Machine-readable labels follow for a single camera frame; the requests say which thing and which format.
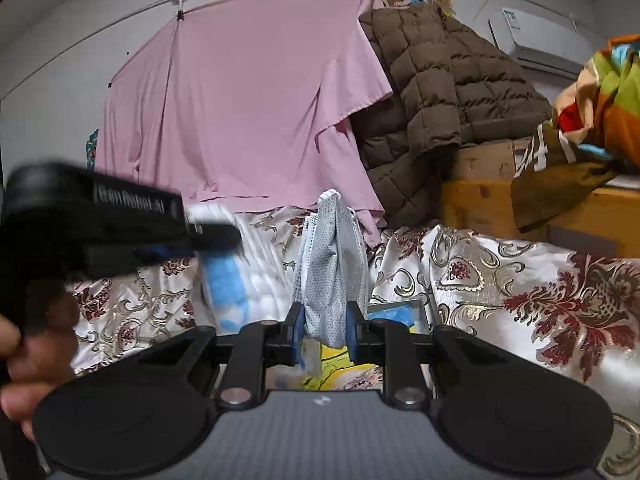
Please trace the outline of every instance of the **floral bedspread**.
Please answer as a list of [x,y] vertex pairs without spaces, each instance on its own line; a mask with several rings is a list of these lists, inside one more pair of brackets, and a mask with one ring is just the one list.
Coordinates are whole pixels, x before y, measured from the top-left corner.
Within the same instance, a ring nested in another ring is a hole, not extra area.
[[[282,252],[290,280],[307,215],[290,207],[244,214]],[[382,239],[369,255],[371,303],[419,298],[430,322],[466,330],[594,388],[615,413],[614,436],[601,473],[611,479],[640,479],[637,262],[441,226],[386,231]],[[185,259],[132,276],[78,284],[76,373],[194,326],[196,274],[196,261]],[[354,367],[345,349],[322,348],[321,357],[322,375],[308,378],[307,388],[382,384],[379,367]]]

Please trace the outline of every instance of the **white wall unit air conditioner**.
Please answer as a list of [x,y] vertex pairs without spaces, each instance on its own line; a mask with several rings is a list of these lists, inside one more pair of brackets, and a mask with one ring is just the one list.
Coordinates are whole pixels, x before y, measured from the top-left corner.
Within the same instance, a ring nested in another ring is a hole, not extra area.
[[521,10],[503,9],[489,19],[496,46],[522,66],[575,79],[593,55],[572,28]]

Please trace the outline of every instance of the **wooden furniture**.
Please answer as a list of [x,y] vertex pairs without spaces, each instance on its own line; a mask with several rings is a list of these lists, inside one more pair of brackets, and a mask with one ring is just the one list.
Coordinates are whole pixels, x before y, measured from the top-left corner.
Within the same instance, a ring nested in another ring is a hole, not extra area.
[[601,187],[548,226],[521,234],[513,221],[510,182],[453,180],[443,185],[444,223],[497,238],[549,240],[549,226],[606,238],[619,258],[640,258],[640,191]]

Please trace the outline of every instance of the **black handheld device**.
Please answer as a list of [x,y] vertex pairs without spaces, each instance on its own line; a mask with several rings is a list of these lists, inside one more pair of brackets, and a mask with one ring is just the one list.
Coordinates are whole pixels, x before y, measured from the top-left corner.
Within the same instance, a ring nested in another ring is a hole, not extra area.
[[[186,224],[178,195],[44,165],[9,181],[0,239],[18,284],[0,312],[24,327],[24,286],[34,277],[131,272],[169,254],[232,250],[239,234]],[[350,358],[383,367],[382,391],[265,391],[267,367],[298,360],[304,323],[294,303],[284,322],[233,336],[197,327],[61,386],[33,417],[51,478],[600,478],[613,430],[607,403],[452,327],[410,334],[365,320],[349,303]],[[420,364],[430,366],[433,389]],[[96,406],[101,421],[87,438]]]

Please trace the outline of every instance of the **metal screw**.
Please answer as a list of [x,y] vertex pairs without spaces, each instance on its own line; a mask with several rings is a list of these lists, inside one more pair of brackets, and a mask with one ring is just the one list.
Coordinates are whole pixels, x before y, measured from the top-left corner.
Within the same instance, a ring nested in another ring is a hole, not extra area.
[[251,392],[244,388],[227,388],[220,393],[220,399],[224,400],[227,404],[237,406],[238,404],[244,404],[251,400]]
[[415,406],[427,398],[422,390],[411,386],[399,389],[394,394],[394,397],[405,406]]

